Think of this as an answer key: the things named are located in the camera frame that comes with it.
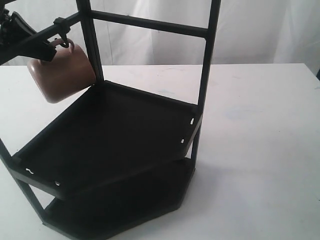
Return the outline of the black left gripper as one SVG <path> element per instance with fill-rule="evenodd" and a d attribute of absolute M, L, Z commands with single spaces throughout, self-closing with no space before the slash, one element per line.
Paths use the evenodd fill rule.
<path fill-rule="evenodd" d="M 9 10 L 0 8 L 0 47 L 5 48 L 19 42 L 19 38 L 30 37 L 37 32 L 22 18 L 22 16 L 13 11 L 9 15 Z M 42 61 L 51 61 L 57 53 L 56 48 L 51 42 L 45 40 L 28 41 L 20 52 L 20 56 L 38 59 Z"/>

